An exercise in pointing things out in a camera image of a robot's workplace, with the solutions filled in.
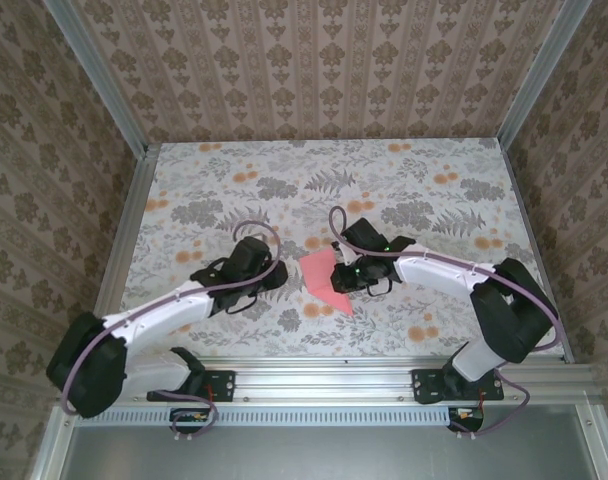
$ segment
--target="table surface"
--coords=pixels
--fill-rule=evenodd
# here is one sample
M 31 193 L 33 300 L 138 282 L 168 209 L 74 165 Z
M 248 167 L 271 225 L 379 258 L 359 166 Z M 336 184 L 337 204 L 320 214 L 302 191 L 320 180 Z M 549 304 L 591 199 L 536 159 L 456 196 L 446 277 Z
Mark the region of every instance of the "table surface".
M 230 255 L 233 228 L 245 219 L 279 229 L 289 279 L 249 310 L 182 327 L 147 353 L 183 346 L 201 356 L 451 355 L 480 335 L 470 302 L 419 285 L 395 284 L 378 298 L 353 294 L 353 316 L 309 294 L 298 259 L 328 248 L 333 205 L 347 209 L 349 225 L 364 216 L 389 239 L 409 236 L 480 263 L 517 258 L 541 283 L 495 139 L 164 144 L 122 308 Z

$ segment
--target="patterned wallpaper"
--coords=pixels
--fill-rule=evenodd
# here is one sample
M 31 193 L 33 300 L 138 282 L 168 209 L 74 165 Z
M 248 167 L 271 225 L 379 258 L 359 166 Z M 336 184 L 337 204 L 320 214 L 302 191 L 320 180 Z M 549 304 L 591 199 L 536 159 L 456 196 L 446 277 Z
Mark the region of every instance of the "patterned wallpaper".
M 562 0 L 74 0 L 150 142 L 490 137 Z
M 509 155 L 572 347 L 608 408 L 608 0 L 592 3 Z
M 46 363 L 93 308 L 133 167 L 45 7 L 0 0 L 0 479 L 29 471 Z

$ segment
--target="wallpaper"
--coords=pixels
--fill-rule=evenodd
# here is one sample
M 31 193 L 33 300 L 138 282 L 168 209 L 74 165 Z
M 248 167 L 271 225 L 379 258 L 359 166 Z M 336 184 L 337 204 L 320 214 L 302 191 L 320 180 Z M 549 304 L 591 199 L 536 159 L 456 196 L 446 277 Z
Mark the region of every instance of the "wallpaper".
M 574 353 L 608 408 L 608 1 L 594 1 L 509 151 Z
M 74 0 L 149 142 L 495 136 L 561 0 Z
M 449 356 L 480 335 L 468 298 L 421 285 L 394 284 L 391 293 L 375 298 L 352 294 L 353 316 L 310 294 L 298 260 L 329 248 L 334 205 L 346 209 L 349 224 L 364 217 L 389 240 L 406 235 L 479 263 L 511 256 L 539 279 L 494 138 L 165 144 L 123 309 L 153 300 L 228 257 L 233 228 L 246 219 L 278 231 L 289 278 L 260 294 L 248 310 L 186 325 L 148 353 L 182 346 L 198 356 Z M 373 290 L 385 289 L 382 284 Z M 249 302 L 242 299 L 236 307 Z
M 0 0 L 0 479 L 30 471 L 45 366 L 93 309 L 133 168 L 45 7 Z

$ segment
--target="purple cable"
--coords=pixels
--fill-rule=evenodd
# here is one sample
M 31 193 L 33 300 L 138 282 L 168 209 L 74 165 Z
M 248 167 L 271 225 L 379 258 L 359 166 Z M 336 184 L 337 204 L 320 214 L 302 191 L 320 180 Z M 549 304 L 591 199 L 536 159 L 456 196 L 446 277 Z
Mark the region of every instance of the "purple cable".
M 275 268 L 277 268 L 277 264 L 280 260 L 280 257 L 282 256 L 282 242 L 280 241 L 280 236 L 278 235 L 278 233 L 275 230 L 273 230 L 268 224 L 266 224 L 264 222 L 259 222 L 256 220 L 244 220 L 243 222 L 238 223 L 237 226 L 235 227 L 235 230 L 233 230 L 233 240 L 234 241 L 237 241 L 237 232 L 239 231 L 239 229 L 246 225 L 258 225 L 260 227 L 266 228 L 273 234 L 273 238 L 275 238 L 275 241 L 277 243 L 277 253 L 275 255 L 275 260 L 273 261 L 271 266 L 268 267 L 266 269 L 266 271 L 260 273 L 259 275 L 255 276 L 249 280 L 244 280 L 241 282 L 234 282 L 234 283 L 227 283 L 224 285 L 214 285 L 212 287 L 194 288 L 192 290 L 187 290 L 185 292 L 182 292 L 180 294 L 180 298 L 184 298 L 184 297 L 190 296 L 190 295 L 196 295 L 198 293 L 214 292 L 217 290 L 228 290 L 231 288 L 245 287 L 247 285 L 251 285 L 253 283 L 256 283 L 256 282 L 266 278 L 268 275 L 271 274 L 271 272 L 273 270 L 275 270 Z M 114 330 L 117 330 L 118 328 L 121 328 L 124 325 L 126 325 L 128 322 L 133 322 L 136 319 L 138 319 L 139 317 L 141 317 L 142 315 L 145 315 L 159 307 L 166 305 L 167 303 L 174 302 L 176 300 L 177 300 L 177 297 L 174 297 L 174 296 L 168 297 L 168 298 L 165 298 L 158 302 L 152 303 L 148 307 L 143 308 L 142 310 L 133 312 L 130 316 L 124 318 L 123 320 L 120 320 L 119 322 L 117 322 L 117 323 L 111 325 L 110 327 L 106 328 L 105 330 L 103 330 L 97 337 L 95 337 L 93 340 L 91 340 L 89 342 L 89 344 L 86 346 L 86 348 L 84 348 L 84 350 L 82 350 L 82 353 L 80 354 L 80 356 L 77 357 L 77 360 L 75 360 L 75 363 L 73 364 L 73 367 L 71 368 L 71 371 L 68 374 L 68 377 L 66 378 L 66 382 L 64 383 L 64 388 L 62 389 L 62 397 L 60 398 L 60 406 L 61 406 L 62 410 L 64 411 L 64 413 L 66 413 L 67 415 L 77 415 L 77 412 L 75 410 L 72 410 L 69 408 L 68 397 L 69 397 L 69 394 L 71 393 L 71 386 L 73 385 L 73 380 L 75 380 L 75 376 L 79 372 L 82 364 L 84 363 L 86 358 L 89 356 L 91 351 L 93 351 L 93 349 L 102 340 L 104 340 L 106 337 L 108 337 Z
M 157 390 L 156 393 L 159 393 L 160 395 L 163 395 L 168 398 L 172 398 L 174 400 L 186 400 L 188 402 L 199 402 L 199 403 L 204 403 L 209 406 L 209 408 L 211 409 L 211 411 L 210 411 L 211 421 L 208 422 L 206 425 L 204 425 L 202 428 L 200 428 L 197 432 L 191 433 L 190 435 L 193 438 L 199 437 L 200 435 L 204 435 L 205 433 L 207 433 L 211 428 L 213 428 L 213 426 L 215 425 L 215 422 L 217 422 L 220 418 L 220 412 L 217 409 L 217 406 L 210 400 L 207 400 L 206 398 L 198 397 L 196 395 L 181 395 L 181 394 L 177 394 L 177 393 L 167 392 L 166 390 Z M 175 435 L 180 435 L 180 432 L 177 431 L 177 421 L 189 413 L 190 412 L 187 412 L 187 411 L 177 412 L 175 414 L 175 416 L 173 417 L 173 423 L 171 423 L 171 430 L 173 430 L 173 433 Z
M 555 338 L 545 344 L 542 345 L 541 347 L 535 347 L 533 349 L 534 352 L 539 352 L 542 350 L 546 350 L 549 349 L 555 345 L 557 345 L 561 339 L 562 336 L 564 335 L 563 333 L 563 327 L 562 327 L 562 323 L 560 322 L 560 320 L 557 318 L 557 316 L 544 304 L 544 302 L 542 302 L 539 298 L 537 298 L 535 295 L 533 295 L 531 292 L 529 292 L 528 290 L 524 289 L 522 286 L 511 282 L 510 280 L 496 274 L 495 272 L 491 272 L 490 270 L 486 270 L 484 268 L 479 268 L 476 267 L 474 264 L 470 264 L 467 262 L 462 262 L 460 260 L 455 260 L 449 257 L 445 257 L 443 255 L 440 255 L 438 253 L 433 253 L 433 252 L 427 252 L 427 253 L 420 253 L 420 252 L 373 252 L 370 250 L 365 250 L 363 248 L 359 248 L 356 247 L 354 245 L 351 245 L 349 242 L 347 242 L 342 235 L 340 234 L 340 232 L 337 231 L 337 229 L 335 228 L 335 225 L 333 225 L 333 214 L 335 212 L 341 212 L 342 214 L 342 231 L 344 231 L 344 229 L 346 228 L 346 223 L 347 223 L 347 217 L 346 217 L 346 211 L 340 207 L 339 205 L 334 206 L 333 208 L 331 208 L 331 211 L 328 214 L 328 223 L 329 226 L 331 228 L 331 231 L 333 232 L 333 235 L 335 235 L 335 238 L 337 238 L 338 242 L 340 242 L 343 245 L 346 245 L 347 247 L 349 247 L 350 249 L 352 249 L 355 252 L 361 253 L 363 255 L 369 255 L 372 257 L 428 257 L 428 258 L 432 258 L 434 260 L 438 260 L 440 262 L 444 262 L 447 263 L 449 265 L 454 265 L 456 267 L 460 267 L 460 268 L 465 268 L 466 270 L 470 270 L 473 271 L 473 273 L 478 272 L 481 273 L 482 275 L 486 275 L 489 278 L 492 278 L 493 280 L 509 287 L 511 290 L 513 290 L 514 292 L 519 293 L 520 295 L 523 295 L 525 298 L 527 298 L 528 300 L 530 300 L 531 302 L 533 302 L 540 310 L 542 310 L 542 312 L 544 312 L 544 314 L 548 317 L 548 319 L 551 321 L 551 324 L 553 325 L 553 328 L 555 329 Z M 500 373 L 500 371 L 498 370 L 499 368 L 503 367 L 504 365 L 506 365 L 505 362 L 501 365 L 499 365 L 498 367 L 496 367 L 495 369 L 495 374 L 497 375 L 497 377 L 503 381 L 504 383 L 506 383 L 507 385 L 510 385 L 511 387 L 515 388 L 516 390 L 519 390 L 521 392 L 524 393 L 525 397 L 524 400 L 522 401 L 522 403 L 515 409 L 513 410 L 506 418 L 504 418 L 503 420 L 501 420 L 500 422 L 496 423 L 495 425 L 491 425 L 488 428 L 482 429 L 478 432 L 469 432 L 468 429 L 466 429 L 465 427 L 463 427 L 462 425 L 456 423 L 456 422 L 451 422 L 453 425 L 455 425 L 456 427 L 462 429 L 464 432 L 470 433 L 471 436 L 475 435 L 475 436 L 480 436 L 480 435 L 486 435 L 488 433 L 494 432 L 495 430 L 497 430 L 498 428 L 506 425 L 510 420 L 512 420 L 515 415 L 517 415 L 518 413 L 520 413 L 528 404 L 529 400 L 531 399 L 531 394 L 528 392 L 528 390 L 526 390 L 524 387 L 522 387 L 521 385 L 518 385 L 517 383 L 511 382 L 510 380 L 508 380 L 504 375 L 502 375 Z

